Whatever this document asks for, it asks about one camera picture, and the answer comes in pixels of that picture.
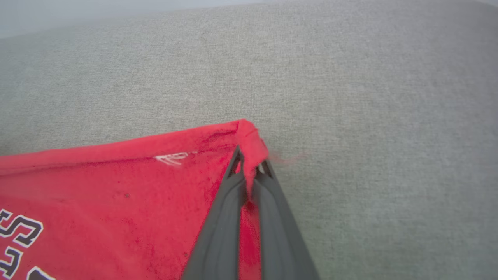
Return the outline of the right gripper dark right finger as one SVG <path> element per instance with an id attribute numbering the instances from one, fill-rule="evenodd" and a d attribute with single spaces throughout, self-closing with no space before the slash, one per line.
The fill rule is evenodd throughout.
<path id="1" fill-rule="evenodd" d="M 318 280 L 316 266 L 269 160 L 257 168 L 252 198 L 259 209 L 261 278 Z"/>

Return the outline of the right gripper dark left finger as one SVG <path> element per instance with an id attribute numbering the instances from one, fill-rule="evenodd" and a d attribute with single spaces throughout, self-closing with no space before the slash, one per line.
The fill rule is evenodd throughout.
<path id="1" fill-rule="evenodd" d="M 240 147 L 236 147 L 182 273 L 182 280 L 238 279 L 240 217 L 247 200 L 243 166 L 244 156 Z"/>

